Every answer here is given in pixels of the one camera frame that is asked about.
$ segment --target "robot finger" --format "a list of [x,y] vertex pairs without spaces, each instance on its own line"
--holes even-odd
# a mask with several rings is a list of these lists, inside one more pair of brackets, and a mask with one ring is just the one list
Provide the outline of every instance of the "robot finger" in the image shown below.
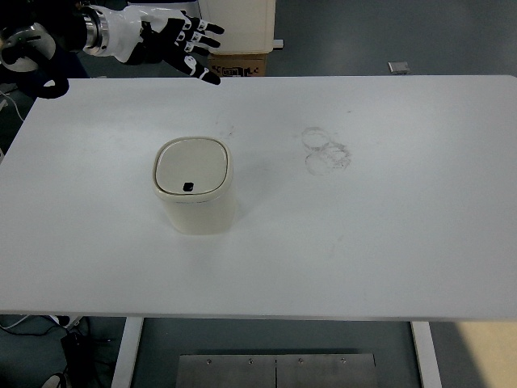
[[189,39],[189,41],[195,42],[195,43],[206,44],[207,46],[214,47],[214,48],[221,46],[221,43],[219,43],[217,40],[209,38],[204,34],[200,34],[199,32],[194,32],[194,34],[192,34],[192,38]]
[[193,30],[198,32],[213,32],[214,34],[220,35],[225,32],[225,29],[217,24],[209,23],[206,20],[199,18],[189,18],[186,16],[188,21],[183,25],[183,30]]
[[213,48],[221,46],[221,43],[219,43],[217,40],[207,37],[202,32],[197,32],[193,30],[181,31],[178,35],[178,38],[176,39],[176,42],[182,41],[206,44],[207,46]]
[[221,79],[216,74],[208,70],[206,67],[200,65],[194,57],[187,55],[183,58],[183,62],[186,67],[191,70],[191,77],[199,78],[213,85],[219,85],[221,83]]
[[209,55],[209,51],[203,47],[200,47],[197,44],[194,44],[192,42],[176,42],[178,47],[180,47],[185,53],[196,53],[199,55],[202,55],[204,57],[207,57]]

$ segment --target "small device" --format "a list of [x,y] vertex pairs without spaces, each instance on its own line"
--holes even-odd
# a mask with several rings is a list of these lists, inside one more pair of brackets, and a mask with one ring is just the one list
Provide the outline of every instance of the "small device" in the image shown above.
[[403,75],[411,73],[410,66],[404,61],[388,62],[388,67],[391,74]]

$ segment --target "white trash can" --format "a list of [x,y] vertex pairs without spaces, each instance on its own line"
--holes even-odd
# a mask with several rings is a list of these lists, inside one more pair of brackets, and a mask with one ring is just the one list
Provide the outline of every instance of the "white trash can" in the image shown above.
[[172,225],[185,234],[217,234],[237,208],[228,147],[211,137],[181,137],[156,155],[154,191]]

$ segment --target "table top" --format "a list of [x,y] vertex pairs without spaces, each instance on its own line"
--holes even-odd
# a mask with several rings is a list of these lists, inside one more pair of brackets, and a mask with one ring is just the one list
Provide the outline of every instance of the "table top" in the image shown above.
[[[0,311],[517,318],[509,76],[72,80],[0,166]],[[233,154],[230,231],[188,236],[159,148]]]

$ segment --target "black cable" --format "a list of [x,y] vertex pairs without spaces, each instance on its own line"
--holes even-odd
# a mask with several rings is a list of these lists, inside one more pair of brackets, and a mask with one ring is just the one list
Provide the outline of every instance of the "black cable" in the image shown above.
[[70,330],[68,330],[66,327],[60,325],[56,321],[54,321],[52,318],[47,317],[46,315],[40,315],[41,318],[48,320],[49,322],[53,323],[56,327],[60,327],[61,329],[66,331],[66,334],[70,334]]
[[47,335],[52,329],[56,329],[56,328],[58,328],[58,327],[57,326],[51,326],[46,331],[44,331],[43,333],[14,333],[13,331],[10,331],[10,330],[4,329],[3,327],[0,327],[0,329],[2,329],[2,331],[6,332],[7,334],[21,335],[21,336],[31,336],[31,337],[43,337],[44,335]]

